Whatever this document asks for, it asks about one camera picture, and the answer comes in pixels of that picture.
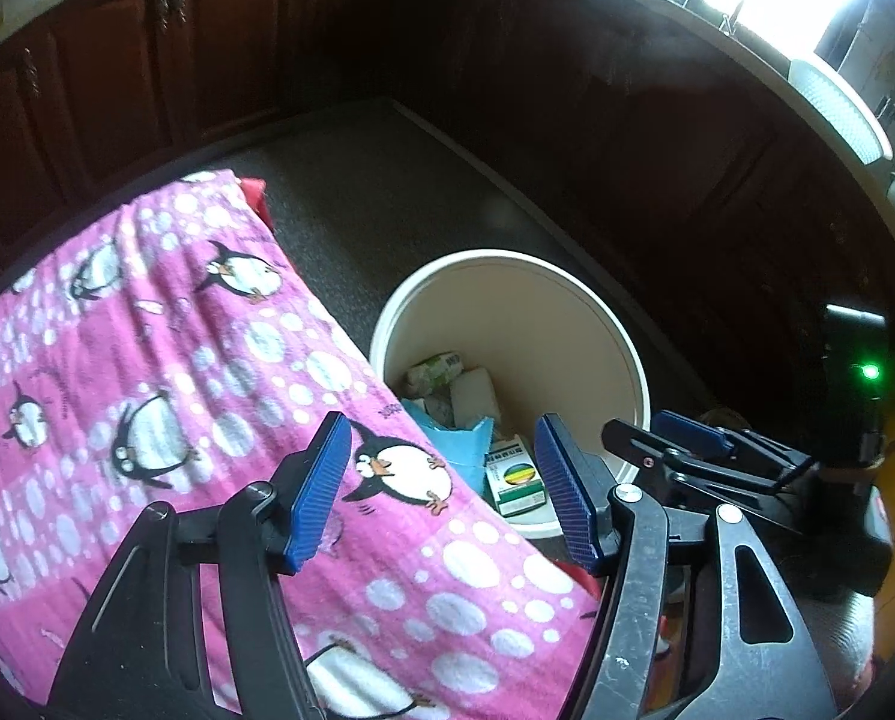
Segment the blue snack bag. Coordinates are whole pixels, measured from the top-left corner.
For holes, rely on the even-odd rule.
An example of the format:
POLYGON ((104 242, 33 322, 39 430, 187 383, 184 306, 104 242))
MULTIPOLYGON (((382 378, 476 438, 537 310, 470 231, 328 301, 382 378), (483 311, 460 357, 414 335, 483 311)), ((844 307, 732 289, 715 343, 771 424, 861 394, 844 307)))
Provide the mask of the blue snack bag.
POLYGON ((495 420, 485 416, 473 427, 444 427, 413 401, 402 400, 400 405, 456 475, 465 481, 473 493, 483 496, 486 483, 484 464, 493 444, 495 420))

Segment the white green plastic bag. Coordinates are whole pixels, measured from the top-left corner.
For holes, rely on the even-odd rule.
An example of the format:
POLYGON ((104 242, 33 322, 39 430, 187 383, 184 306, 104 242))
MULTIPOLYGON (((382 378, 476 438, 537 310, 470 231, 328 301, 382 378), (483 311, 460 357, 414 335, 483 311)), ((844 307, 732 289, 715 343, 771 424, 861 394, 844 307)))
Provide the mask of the white green plastic bag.
POLYGON ((403 374, 403 393, 408 398, 423 398, 449 385, 463 372, 462 356, 457 351, 445 351, 416 362, 403 374))

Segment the white round trash bin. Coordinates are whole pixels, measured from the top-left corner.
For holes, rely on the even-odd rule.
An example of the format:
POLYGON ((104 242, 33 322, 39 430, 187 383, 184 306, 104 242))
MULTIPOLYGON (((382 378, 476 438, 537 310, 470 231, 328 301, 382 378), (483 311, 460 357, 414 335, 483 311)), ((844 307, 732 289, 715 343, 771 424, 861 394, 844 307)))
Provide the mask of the white round trash bin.
POLYGON ((501 249, 423 265, 384 305, 369 361, 394 387, 408 367, 444 351, 488 371, 505 433, 530 440, 537 419, 556 413, 616 481, 636 478, 600 434, 613 418, 651 426, 646 372, 615 312, 568 271, 501 249))

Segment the pink penguin tablecloth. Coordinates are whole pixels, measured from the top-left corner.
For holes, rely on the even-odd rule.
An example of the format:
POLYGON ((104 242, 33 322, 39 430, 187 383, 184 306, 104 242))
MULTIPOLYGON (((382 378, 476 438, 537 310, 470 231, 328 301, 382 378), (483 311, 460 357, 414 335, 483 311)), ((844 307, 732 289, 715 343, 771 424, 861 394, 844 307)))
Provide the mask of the pink penguin tablecloth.
POLYGON ((283 580, 330 718, 553 718, 595 598, 434 452, 232 171, 145 193, 0 289, 0 678, 47 704, 134 521, 219 505, 331 411, 348 460, 283 580))

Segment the small green yellow box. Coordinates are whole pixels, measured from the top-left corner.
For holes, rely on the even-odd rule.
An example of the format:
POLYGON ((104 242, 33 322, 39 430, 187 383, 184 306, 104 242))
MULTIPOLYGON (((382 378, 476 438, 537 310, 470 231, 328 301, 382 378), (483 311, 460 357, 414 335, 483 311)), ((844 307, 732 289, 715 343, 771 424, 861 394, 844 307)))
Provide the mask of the small green yellow box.
POLYGON ((515 517, 546 504, 546 488, 525 442, 496 440, 484 459, 486 488, 503 517, 515 517))

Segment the white foam block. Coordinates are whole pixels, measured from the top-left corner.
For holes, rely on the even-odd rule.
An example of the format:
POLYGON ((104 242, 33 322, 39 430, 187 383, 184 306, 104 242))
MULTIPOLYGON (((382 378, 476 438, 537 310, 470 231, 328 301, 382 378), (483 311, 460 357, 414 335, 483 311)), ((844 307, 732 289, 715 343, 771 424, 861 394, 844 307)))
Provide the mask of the white foam block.
POLYGON ((465 371, 450 382, 450 406, 454 426, 470 429, 484 418, 501 422, 501 408, 490 372, 484 367, 465 371))

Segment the dark wooden base cabinets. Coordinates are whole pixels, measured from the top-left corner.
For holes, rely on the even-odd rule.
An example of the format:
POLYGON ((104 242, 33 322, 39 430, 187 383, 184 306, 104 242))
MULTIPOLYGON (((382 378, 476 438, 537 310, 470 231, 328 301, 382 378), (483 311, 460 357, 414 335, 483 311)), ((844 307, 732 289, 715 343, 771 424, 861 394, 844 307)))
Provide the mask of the dark wooden base cabinets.
POLYGON ((534 200, 713 387, 765 398, 838 299, 884 314, 895 394, 884 181, 669 0, 40 0, 0 29, 0 273, 164 164, 376 99, 534 200))

